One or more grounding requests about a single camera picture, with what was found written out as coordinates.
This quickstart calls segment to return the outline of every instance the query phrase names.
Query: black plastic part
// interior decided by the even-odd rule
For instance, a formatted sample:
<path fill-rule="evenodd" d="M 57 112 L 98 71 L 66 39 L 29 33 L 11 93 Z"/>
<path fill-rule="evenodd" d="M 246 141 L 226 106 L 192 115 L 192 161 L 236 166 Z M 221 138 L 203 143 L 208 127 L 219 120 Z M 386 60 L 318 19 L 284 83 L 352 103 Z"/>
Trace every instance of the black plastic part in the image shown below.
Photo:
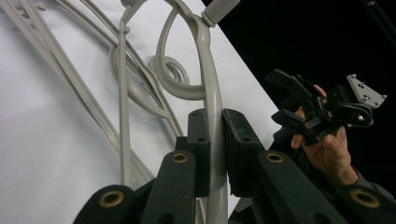
<path fill-rule="evenodd" d="M 210 185 L 210 138 L 204 109 L 189 114 L 188 136 L 178 137 L 175 150 L 186 150 L 194 154 L 195 197 L 207 197 Z"/>
<path fill-rule="evenodd" d="M 350 223 L 393 224 L 396 222 L 396 204 L 377 191 L 364 186 L 338 188 L 335 204 Z"/>
<path fill-rule="evenodd" d="M 195 156 L 184 150 L 163 158 L 141 224 L 193 224 Z"/>
<path fill-rule="evenodd" d="M 330 110 L 336 119 L 339 120 L 356 120 L 360 111 L 350 107 L 341 106 L 341 104 L 359 104 L 356 96 L 351 89 L 338 85 L 329 93 L 328 101 Z"/>
<path fill-rule="evenodd" d="M 134 192 L 125 186 L 111 185 L 99 189 L 85 203 L 74 224 L 136 223 L 137 213 L 132 209 Z"/>
<path fill-rule="evenodd" d="M 278 87 L 285 88 L 300 104 L 305 104 L 307 100 L 311 99 L 314 95 L 307 89 L 301 81 L 294 76 L 290 76 L 287 73 L 275 69 L 272 71 L 265 80 L 277 85 Z M 291 105 L 283 105 L 285 108 L 289 108 Z"/>
<path fill-rule="evenodd" d="M 252 197 L 259 183 L 253 163 L 264 151 L 246 117 L 235 110 L 223 109 L 224 146 L 231 194 Z"/>
<path fill-rule="evenodd" d="M 281 223 L 347 223 L 286 154 L 261 152 L 256 168 Z"/>

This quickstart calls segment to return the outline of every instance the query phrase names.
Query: white backdrop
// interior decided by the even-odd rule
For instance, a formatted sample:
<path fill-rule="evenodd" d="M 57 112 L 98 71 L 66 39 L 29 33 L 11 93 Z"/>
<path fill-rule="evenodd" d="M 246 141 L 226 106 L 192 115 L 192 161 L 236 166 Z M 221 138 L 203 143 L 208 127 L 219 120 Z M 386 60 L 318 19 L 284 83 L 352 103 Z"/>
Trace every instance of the white backdrop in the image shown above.
<path fill-rule="evenodd" d="M 10 2 L 20 8 L 18 0 Z M 110 72 L 109 49 L 56 2 L 42 2 L 46 10 L 41 15 L 118 129 L 118 84 Z M 106 30 L 81 2 L 70 2 Z M 118 26 L 124 10 L 120 1 L 93 2 Z M 184 2 L 197 15 L 205 8 L 200 0 Z M 150 0 L 128 23 L 131 33 L 127 39 L 147 63 L 155 54 L 170 10 L 164 1 Z M 273 133 L 280 128 L 271 120 L 277 111 L 275 105 L 220 28 L 210 32 L 223 108 L 243 113 L 264 147 L 269 148 Z M 0 224 L 72 223 L 97 190 L 120 183 L 120 156 L 1 8 L 0 41 Z M 180 17 L 169 35 L 166 55 L 185 67 L 191 84 L 200 83 L 195 45 Z M 203 108 L 203 102 L 164 94 L 187 133 L 189 113 Z M 156 175 L 163 156 L 174 149 L 176 138 L 164 119 L 131 101 L 129 110 L 131 148 Z M 236 203 L 230 196 L 229 214 Z"/>

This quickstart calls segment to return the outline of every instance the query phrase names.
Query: finger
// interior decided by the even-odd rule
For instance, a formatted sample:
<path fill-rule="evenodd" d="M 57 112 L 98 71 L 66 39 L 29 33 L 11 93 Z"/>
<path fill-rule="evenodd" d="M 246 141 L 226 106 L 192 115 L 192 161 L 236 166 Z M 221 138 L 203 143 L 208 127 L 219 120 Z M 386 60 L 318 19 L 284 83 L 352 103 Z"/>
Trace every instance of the finger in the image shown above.
<path fill-rule="evenodd" d="M 291 139 L 291 148 L 298 148 L 300 144 L 304 141 L 304 138 L 301 134 L 295 134 Z"/>
<path fill-rule="evenodd" d="M 302 106 L 300 106 L 294 114 L 297 115 L 298 117 L 303 118 L 303 120 L 305 120 L 305 114 L 304 114 L 304 110 L 303 110 Z"/>
<path fill-rule="evenodd" d="M 320 86 L 318 85 L 314 85 L 315 88 L 317 88 L 318 91 L 320 91 L 320 93 L 326 97 L 326 91 L 324 91 Z"/>

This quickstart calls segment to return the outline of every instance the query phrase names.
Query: screw hole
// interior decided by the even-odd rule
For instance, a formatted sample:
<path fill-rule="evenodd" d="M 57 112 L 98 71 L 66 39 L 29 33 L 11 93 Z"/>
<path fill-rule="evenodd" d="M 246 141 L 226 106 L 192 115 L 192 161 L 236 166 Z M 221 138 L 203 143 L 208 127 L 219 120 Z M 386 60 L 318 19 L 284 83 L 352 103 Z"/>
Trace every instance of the screw hole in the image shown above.
<path fill-rule="evenodd" d="M 177 153 L 172 157 L 172 161 L 177 162 L 177 163 L 182 163 L 185 162 L 189 159 L 189 157 L 186 154 L 182 153 Z"/>
<path fill-rule="evenodd" d="M 158 224 L 172 224 L 175 222 L 175 217 L 172 214 L 165 213 L 158 218 Z"/>
<path fill-rule="evenodd" d="M 276 153 L 269 153 L 265 155 L 265 158 L 271 162 L 282 162 L 284 159 L 281 155 Z"/>

